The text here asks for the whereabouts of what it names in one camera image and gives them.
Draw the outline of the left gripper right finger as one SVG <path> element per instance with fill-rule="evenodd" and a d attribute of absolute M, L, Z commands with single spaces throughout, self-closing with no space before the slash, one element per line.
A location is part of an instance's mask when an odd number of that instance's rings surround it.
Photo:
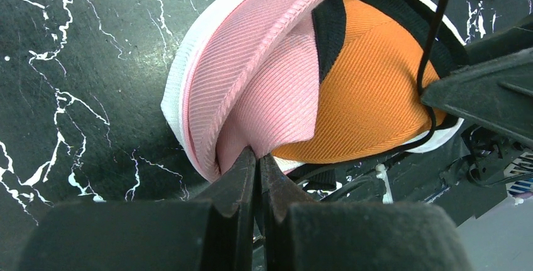
<path fill-rule="evenodd" d="M 423 202 L 319 202 L 258 161 L 268 270 L 471 270 L 452 219 Z"/>

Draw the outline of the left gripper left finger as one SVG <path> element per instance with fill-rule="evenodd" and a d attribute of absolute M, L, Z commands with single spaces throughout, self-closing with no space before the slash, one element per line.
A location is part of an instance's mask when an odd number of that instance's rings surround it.
<path fill-rule="evenodd" d="M 189 201 L 70 202 L 53 208 L 18 270 L 251 270 L 256 158 Z"/>

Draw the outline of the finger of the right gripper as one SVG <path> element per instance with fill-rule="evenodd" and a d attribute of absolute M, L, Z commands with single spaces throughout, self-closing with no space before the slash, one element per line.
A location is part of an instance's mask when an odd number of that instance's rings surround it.
<path fill-rule="evenodd" d="M 532 146 L 532 15 L 466 46 L 468 65 L 429 86 L 422 102 Z"/>

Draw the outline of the orange black bra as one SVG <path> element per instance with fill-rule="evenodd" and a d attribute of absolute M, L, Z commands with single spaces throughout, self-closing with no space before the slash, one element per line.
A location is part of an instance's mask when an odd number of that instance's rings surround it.
<path fill-rule="evenodd" d="M 431 0 L 325 0 L 313 12 L 320 61 L 314 136 L 273 156 L 305 164 L 426 153 L 463 119 L 420 103 L 417 73 L 436 5 Z"/>

